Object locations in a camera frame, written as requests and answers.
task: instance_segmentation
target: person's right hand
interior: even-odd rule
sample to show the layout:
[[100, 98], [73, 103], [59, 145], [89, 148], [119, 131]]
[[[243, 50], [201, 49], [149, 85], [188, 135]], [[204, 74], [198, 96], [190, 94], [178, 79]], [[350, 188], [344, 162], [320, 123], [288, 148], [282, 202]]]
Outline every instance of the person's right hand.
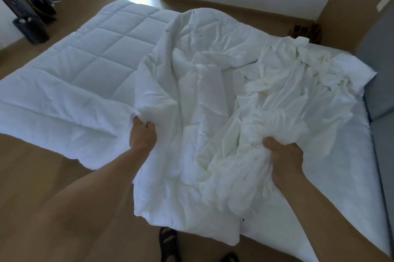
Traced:
[[303, 175], [303, 151], [296, 143], [283, 145], [273, 137], [264, 138], [262, 143], [271, 150], [272, 180], [279, 189], [294, 177]]
[[130, 148], [146, 148], [151, 151], [157, 141], [155, 125], [148, 121], [146, 125], [137, 117], [133, 118], [133, 128], [130, 132]]

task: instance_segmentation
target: gray headboard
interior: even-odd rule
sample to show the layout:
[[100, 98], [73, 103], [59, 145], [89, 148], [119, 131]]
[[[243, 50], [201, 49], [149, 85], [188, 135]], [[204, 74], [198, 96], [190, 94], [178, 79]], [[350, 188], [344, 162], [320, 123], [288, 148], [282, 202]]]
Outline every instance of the gray headboard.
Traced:
[[365, 89], [392, 248], [394, 232], [394, 4], [387, 8], [356, 51], [378, 72]]

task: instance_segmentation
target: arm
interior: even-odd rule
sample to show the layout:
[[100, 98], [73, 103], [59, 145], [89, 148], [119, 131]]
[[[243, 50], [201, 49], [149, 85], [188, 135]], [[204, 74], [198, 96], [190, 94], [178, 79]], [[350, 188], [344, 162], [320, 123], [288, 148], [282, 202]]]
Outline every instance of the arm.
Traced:
[[48, 200], [6, 243], [0, 260], [83, 260], [121, 206], [155, 143], [155, 126], [135, 117], [131, 149]]
[[272, 151], [272, 180], [297, 216], [320, 262], [392, 261], [366, 239], [306, 178], [303, 152], [272, 137], [263, 145]]

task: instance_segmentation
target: person's right arm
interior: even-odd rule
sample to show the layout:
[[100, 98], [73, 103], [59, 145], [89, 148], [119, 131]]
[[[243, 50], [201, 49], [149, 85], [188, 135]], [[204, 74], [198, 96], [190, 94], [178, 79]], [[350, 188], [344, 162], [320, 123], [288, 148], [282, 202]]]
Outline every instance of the person's right arm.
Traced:
[[265, 138], [263, 145], [272, 152], [273, 182], [293, 209], [319, 262], [392, 261], [306, 178], [298, 145], [282, 145], [272, 137]]

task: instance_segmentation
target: black slipper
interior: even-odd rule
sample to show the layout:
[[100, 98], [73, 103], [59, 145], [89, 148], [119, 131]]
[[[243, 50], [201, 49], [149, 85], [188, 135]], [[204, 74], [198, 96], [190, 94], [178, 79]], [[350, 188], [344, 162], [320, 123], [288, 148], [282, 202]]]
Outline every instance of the black slipper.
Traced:
[[[168, 257], [174, 256], [176, 262], [181, 262], [182, 259], [179, 256], [178, 251], [178, 232], [174, 229], [169, 228], [168, 231], [163, 233], [164, 229], [167, 227], [161, 227], [159, 232], [159, 242], [161, 250], [161, 262], [166, 262]], [[175, 236], [174, 238], [164, 242], [167, 238]]]
[[239, 259], [235, 253], [228, 253], [220, 260], [220, 262], [239, 262]]

